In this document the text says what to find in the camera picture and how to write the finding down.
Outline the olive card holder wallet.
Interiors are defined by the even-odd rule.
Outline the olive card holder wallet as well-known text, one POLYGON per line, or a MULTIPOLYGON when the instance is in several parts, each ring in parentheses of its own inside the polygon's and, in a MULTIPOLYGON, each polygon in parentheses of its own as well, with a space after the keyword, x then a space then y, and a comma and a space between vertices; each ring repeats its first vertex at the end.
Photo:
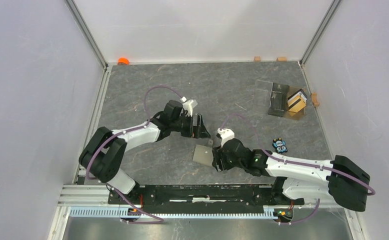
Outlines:
POLYGON ((192 161, 197 164, 212 167, 214 160, 213 143, 212 139, 208 139, 205 144, 197 144, 194 149, 192 161))

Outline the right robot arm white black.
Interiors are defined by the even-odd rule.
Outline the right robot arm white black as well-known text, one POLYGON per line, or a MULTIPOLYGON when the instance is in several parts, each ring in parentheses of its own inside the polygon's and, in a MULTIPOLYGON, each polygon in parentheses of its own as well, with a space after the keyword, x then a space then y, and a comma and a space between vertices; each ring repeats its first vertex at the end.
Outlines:
POLYGON ((339 206, 366 210, 371 177, 348 157, 310 160, 284 156, 277 152, 249 149, 236 138, 212 149, 211 165, 219 172, 240 168, 255 177, 275 177, 282 183, 271 190, 277 204, 289 199, 332 199, 339 206))

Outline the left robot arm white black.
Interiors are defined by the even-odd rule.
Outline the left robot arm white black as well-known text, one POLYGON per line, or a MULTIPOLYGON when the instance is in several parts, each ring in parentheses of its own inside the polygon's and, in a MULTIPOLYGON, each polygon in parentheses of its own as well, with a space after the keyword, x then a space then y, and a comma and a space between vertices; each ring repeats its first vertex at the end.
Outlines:
POLYGON ((137 182, 121 169, 124 154, 144 144, 155 143, 168 137, 172 132, 182 137, 208 139, 201 114, 194 114, 195 100, 183 103, 169 100, 162 111, 147 121, 124 129, 110 130, 99 127, 82 150, 79 164, 101 183, 120 192, 120 197, 128 204, 135 203, 140 197, 137 182))

